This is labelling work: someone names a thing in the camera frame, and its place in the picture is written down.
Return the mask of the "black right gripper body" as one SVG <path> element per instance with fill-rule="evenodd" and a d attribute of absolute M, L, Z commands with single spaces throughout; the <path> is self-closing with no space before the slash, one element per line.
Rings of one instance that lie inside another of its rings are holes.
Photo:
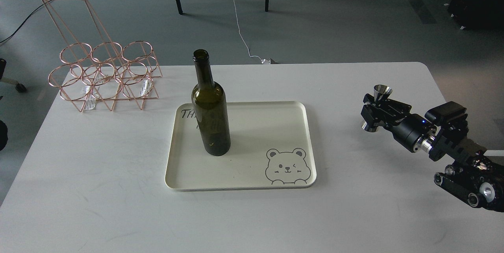
<path fill-rule="evenodd" d="M 410 105 L 387 105 L 384 129 L 393 134 L 394 140 L 414 153 L 421 148 L 424 140 L 435 134 L 434 124 L 418 114 L 410 113 Z"/>

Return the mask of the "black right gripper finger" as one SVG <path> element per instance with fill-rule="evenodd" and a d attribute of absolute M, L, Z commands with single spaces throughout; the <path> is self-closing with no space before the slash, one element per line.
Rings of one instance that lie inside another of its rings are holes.
<path fill-rule="evenodd" d="M 387 94 L 378 94 L 375 96 L 366 94 L 363 103 L 371 104 L 380 110 L 387 111 L 387 113 L 410 113 L 411 105 L 396 100 L 389 100 L 388 97 Z"/>
<path fill-rule="evenodd" d="M 390 105 L 364 105 L 361 111 L 361 128 L 367 132 L 377 132 L 380 126 L 391 130 L 394 126 L 394 111 Z"/>

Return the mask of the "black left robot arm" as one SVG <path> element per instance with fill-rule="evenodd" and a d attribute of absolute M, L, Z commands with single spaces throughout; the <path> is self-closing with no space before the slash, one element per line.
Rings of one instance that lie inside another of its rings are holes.
<path fill-rule="evenodd" d="M 0 59 L 0 81 L 2 83 L 7 83 L 7 84 L 15 86 L 16 91 L 19 93 L 27 92 L 27 88 L 23 84 L 21 84 L 19 81 L 11 79 L 11 78 L 6 78 L 4 76 L 6 66 L 7 66 L 6 60 L 1 58 Z M 8 142 L 8 127 L 5 124 L 5 122 L 0 121 L 0 150 L 1 151 L 5 148 L 5 146 L 7 145 L 7 142 Z"/>

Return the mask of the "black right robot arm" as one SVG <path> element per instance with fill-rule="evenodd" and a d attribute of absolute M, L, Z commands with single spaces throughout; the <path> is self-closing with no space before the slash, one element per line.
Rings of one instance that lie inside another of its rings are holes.
<path fill-rule="evenodd" d="M 486 157 L 486 148 L 467 137 L 466 108 L 449 101 L 427 111 L 410 113 L 411 106 L 385 94 L 366 94 L 362 129 L 378 128 L 411 153 L 423 150 L 432 161 L 448 155 L 454 161 L 434 174 L 434 183 L 473 208 L 503 212 L 503 167 Z"/>

